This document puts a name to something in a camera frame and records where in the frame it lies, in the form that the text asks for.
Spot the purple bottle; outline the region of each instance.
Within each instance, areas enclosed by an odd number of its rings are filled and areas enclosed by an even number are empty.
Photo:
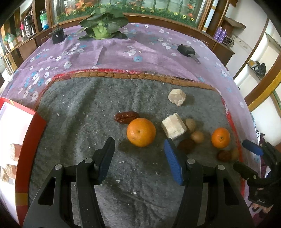
[[[214,38],[215,40],[218,40],[219,35],[221,34],[222,30],[223,30],[222,27],[219,27],[219,28],[217,29],[215,35],[213,36],[213,38]]]
[[[226,37],[226,29],[224,31],[221,31],[221,34],[219,35],[219,38],[217,41],[222,43],[225,37]]]

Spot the glass pane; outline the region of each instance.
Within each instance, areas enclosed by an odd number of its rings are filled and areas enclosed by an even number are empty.
[[[197,27],[206,0],[52,0],[53,18],[62,22],[90,15],[96,7],[119,7],[124,13],[141,13]]]

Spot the gray blanket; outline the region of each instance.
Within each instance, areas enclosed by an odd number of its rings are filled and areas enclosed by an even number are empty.
[[[187,95],[180,107],[167,98],[173,88],[180,88]],[[129,110],[155,124],[157,133],[151,145],[135,147],[126,138],[127,125],[114,121],[116,113]],[[172,178],[163,152],[166,135],[161,121],[174,112],[182,119],[193,118],[197,129],[205,134],[205,142],[198,145],[189,157],[202,165],[215,167],[220,164],[210,134],[218,127],[232,131],[221,97],[214,91],[151,80],[103,77],[73,78],[54,83],[42,97],[38,108],[38,113],[47,121],[47,127],[32,168],[29,202],[56,164],[78,164],[102,148],[108,137],[113,137],[116,149],[107,178],[101,186],[95,187],[106,226],[171,227],[184,187]],[[235,146],[233,137],[231,146]],[[231,168],[232,164],[225,163],[224,166],[239,187],[239,176]],[[72,187],[74,220],[79,225],[75,183]],[[203,212],[198,224],[204,223],[204,217]]]

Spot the small orange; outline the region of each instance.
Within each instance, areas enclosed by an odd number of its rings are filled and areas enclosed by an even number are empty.
[[[230,133],[224,127],[217,128],[212,134],[212,144],[214,147],[222,149],[230,143]]]
[[[146,147],[153,142],[155,135],[155,126],[145,118],[134,119],[127,127],[128,140],[137,147]]]

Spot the green leafy vegetable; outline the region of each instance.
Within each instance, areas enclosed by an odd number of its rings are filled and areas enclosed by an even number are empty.
[[[128,19],[116,8],[96,8],[91,15],[80,21],[83,27],[76,34],[83,31],[85,36],[78,38],[79,40],[86,40],[94,38],[96,40],[103,40],[109,38],[126,39],[127,36],[118,29],[128,24]]]

